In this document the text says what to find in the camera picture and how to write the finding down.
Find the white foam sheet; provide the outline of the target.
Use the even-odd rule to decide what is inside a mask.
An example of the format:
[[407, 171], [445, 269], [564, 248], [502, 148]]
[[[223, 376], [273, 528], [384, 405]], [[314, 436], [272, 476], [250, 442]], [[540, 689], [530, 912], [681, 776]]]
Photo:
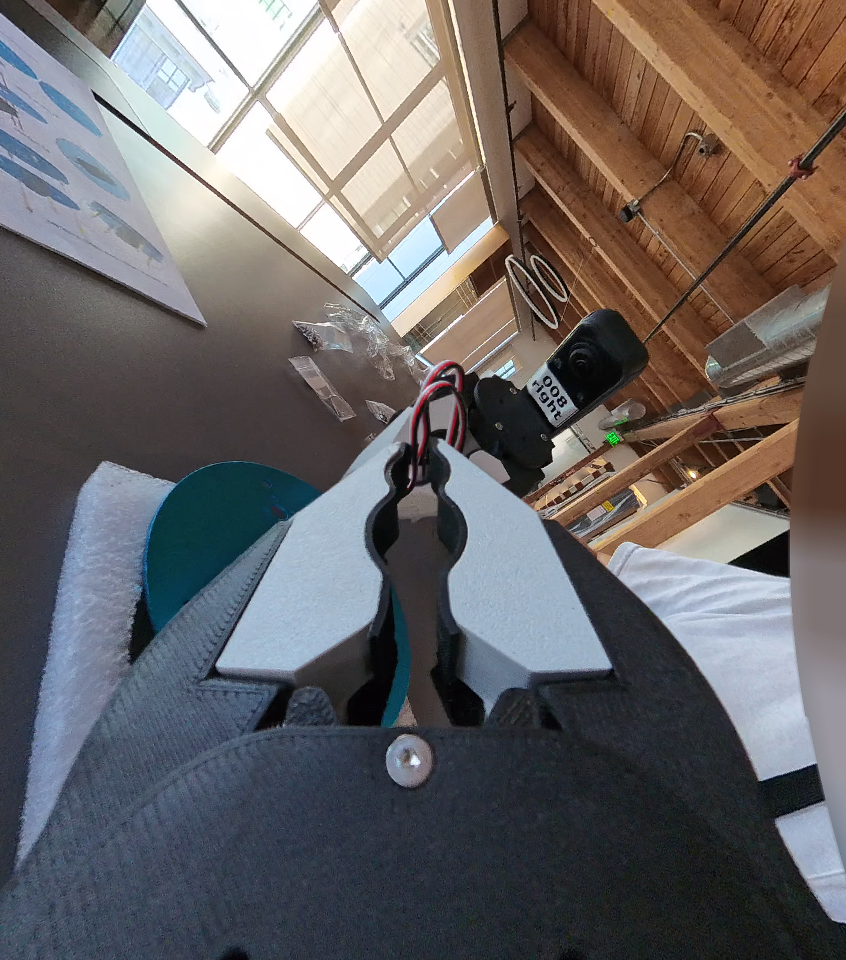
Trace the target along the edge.
[[99, 714], [130, 668], [143, 550], [173, 483], [102, 462], [74, 505], [26, 777], [16, 867], [36, 842]]

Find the blue round metal plate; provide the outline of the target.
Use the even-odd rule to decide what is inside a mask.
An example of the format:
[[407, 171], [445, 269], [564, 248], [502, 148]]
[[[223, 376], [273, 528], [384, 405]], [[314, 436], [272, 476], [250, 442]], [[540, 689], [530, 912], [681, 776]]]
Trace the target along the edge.
[[[262, 569], [251, 574], [247, 596], [237, 600], [236, 624], [288, 522], [319, 497], [311, 486], [289, 474], [252, 462], [211, 464], [185, 477], [165, 497], [146, 540], [143, 584], [153, 629], [165, 628], [247, 549], [261, 546]], [[222, 646], [210, 657], [210, 675], [264, 683], [223, 678], [215, 671], [235, 624], [223, 629]]]

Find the person's right forearm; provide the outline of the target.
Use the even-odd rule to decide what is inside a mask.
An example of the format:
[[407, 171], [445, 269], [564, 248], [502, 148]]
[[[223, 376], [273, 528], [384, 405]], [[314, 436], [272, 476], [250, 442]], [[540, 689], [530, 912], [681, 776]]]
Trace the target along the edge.
[[570, 530], [569, 528], [567, 528], [567, 531], [572, 534], [572, 536], [577, 542], [579, 542], [584, 547], [586, 547], [586, 549], [591, 554], [593, 554], [604, 566], [608, 565], [610, 559], [612, 558], [613, 550], [606, 551], [605, 549], [600, 548], [598, 543], [594, 545], [590, 537], [584, 536], [581, 533], [577, 534], [573, 530]]

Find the silver air duct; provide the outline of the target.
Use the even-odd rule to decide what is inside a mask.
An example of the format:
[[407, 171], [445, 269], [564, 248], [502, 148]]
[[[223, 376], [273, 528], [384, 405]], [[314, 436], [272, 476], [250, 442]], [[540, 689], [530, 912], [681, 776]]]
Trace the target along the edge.
[[832, 287], [811, 294], [793, 285], [729, 328], [708, 347], [705, 376], [736, 389], [808, 361]]

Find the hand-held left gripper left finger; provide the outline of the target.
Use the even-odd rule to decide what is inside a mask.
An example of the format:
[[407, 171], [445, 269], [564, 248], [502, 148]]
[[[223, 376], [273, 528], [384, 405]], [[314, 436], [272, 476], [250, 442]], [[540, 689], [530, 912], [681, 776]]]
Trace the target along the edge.
[[407, 444], [371, 454], [288, 522], [214, 668], [324, 690], [354, 724], [396, 724], [408, 692], [405, 615], [385, 560], [400, 532]]

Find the dark grey desk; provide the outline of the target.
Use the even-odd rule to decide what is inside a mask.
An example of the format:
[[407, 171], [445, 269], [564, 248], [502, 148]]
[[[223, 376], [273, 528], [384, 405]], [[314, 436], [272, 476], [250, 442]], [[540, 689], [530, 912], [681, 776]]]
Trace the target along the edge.
[[338, 422], [288, 362], [292, 323], [367, 294], [45, 2], [0, 12], [80, 77], [204, 328], [0, 227], [0, 888], [14, 866], [37, 697], [77, 494], [118, 463], [177, 481], [251, 461], [325, 490], [379, 427], [365, 401], [416, 395], [362, 356], [319, 365], [357, 411]]

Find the flat clear plastic bag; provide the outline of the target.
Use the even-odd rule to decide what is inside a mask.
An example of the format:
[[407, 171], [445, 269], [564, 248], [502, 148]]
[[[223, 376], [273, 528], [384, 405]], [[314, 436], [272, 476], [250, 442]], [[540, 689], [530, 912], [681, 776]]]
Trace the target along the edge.
[[309, 388], [314, 391], [324, 406], [344, 423], [356, 417], [356, 413], [351, 405], [345, 401], [342, 395], [333, 387], [321, 368], [310, 356], [290, 357], [289, 363], [296, 372], [304, 379]]

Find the large window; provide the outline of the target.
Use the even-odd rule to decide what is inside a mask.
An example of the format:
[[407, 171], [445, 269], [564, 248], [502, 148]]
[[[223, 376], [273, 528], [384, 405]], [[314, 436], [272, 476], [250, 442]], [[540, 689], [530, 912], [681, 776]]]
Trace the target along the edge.
[[450, 2], [115, 2], [111, 58], [395, 318], [488, 233]]

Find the folded printed instruction sheet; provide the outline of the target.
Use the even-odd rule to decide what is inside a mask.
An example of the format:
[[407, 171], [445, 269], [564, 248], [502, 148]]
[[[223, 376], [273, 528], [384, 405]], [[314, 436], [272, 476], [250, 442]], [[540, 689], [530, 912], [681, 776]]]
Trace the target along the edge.
[[92, 90], [1, 13], [0, 225], [206, 324]]

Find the person in white shirt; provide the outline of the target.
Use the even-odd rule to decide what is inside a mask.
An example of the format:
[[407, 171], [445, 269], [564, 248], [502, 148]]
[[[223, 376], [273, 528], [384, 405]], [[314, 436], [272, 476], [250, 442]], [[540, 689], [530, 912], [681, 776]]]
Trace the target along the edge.
[[802, 700], [789, 578], [633, 543], [608, 568], [716, 691], [797, 867], [830, 918], [846, 925], [846, 871]]

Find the crumpled clear plastic bag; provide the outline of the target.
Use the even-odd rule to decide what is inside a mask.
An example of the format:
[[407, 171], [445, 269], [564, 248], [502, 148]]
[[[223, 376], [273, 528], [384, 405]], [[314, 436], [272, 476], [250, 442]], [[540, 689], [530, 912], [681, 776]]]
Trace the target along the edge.
[[371, 315], [356, 307], [331, 302], [325, 304], [325, 314], [331, 324], [356, 340], [357, 353], [368, 360], [381, 378], [394, 381], [397, 370], [402, 370], [417, 385], [423, 383], [428, 368], [410, 346], [391, 340]]

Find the black ceiling pipe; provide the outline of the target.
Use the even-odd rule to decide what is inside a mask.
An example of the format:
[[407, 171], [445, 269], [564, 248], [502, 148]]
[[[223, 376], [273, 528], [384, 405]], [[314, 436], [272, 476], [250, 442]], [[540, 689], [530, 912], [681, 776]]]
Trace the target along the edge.
[[680, 294], [680, 297], [674, 306], [670, 307], [665, 316], [657, 321], [656, 325], [645, 336], [643, 341], [644, 345], [647, 345], [649, 341], [655, 337], [675, 316], [677, 311], [689, 302], [692, 294], [696, 292], [697, 289], [702, 287], [704, 281], [715, 270], [717, 270], [717, 268], [728, 258], [729, 254], [741, 244], [743, 239], [750, 234], [756, 225], [761, 222], [764, 217], [776, 206], [776, 204], [784, 197], [789, 189], [796, 183], [806, 180], [814, 174], [816, 170], [815, 162], [820, 158], [824, 151], [830, 147], [837, 137], [841, 135], [845, 127], [846, 106], [841, 110], [830, 126], [827, 127], [826, 131], [815, 142], [810, 150], [805, 153], [801, 153], [790, 160], [787, 176], [768, 194], [763, 202], [733, 234], [731, 239], [714, 258], [714, 260], [699, 274], [699, 276], [693, 280], [689, 288]]

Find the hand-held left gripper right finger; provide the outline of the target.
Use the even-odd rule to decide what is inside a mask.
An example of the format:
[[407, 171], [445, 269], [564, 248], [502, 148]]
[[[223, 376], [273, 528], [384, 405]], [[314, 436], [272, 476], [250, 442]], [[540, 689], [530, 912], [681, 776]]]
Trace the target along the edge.
[[608, 654], [536, 511], [441, 439], [433, 490], [449, 552], [433, 684], [450, 722], [483, 723], [507, 690], [609, 676]]

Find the clear bag with dark screws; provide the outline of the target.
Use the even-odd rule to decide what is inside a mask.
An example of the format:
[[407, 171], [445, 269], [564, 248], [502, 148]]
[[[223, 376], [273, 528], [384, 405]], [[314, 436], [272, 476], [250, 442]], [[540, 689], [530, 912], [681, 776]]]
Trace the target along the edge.
[[351, 354], [354, 346], [349, 333], [339, 325], [329, 321], [294, 321], [293, 327], [307, 340], [315, 352], [347, 352]]

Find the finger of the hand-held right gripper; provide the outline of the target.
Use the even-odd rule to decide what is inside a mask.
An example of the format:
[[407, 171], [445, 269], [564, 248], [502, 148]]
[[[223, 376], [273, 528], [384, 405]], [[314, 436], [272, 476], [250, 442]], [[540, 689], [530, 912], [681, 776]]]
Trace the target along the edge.
[[532, 491], [532, 469], [518, 460], [501, 459], [479, 447], [468, 450], [468, 459], [514, 496], [523, 498]]
[[404, 409], [395, 416], [393, 421], [384, 426], [381, 433], [375, 438], [371, 438], [369, 444], [357, 455], [352, 462], [352, 472], [361, 469], [362, 466], [373, 457], [377, 456], [381, 450], [392, 444], [406, 444], [409, 442], [409, 433], [413, 409]]

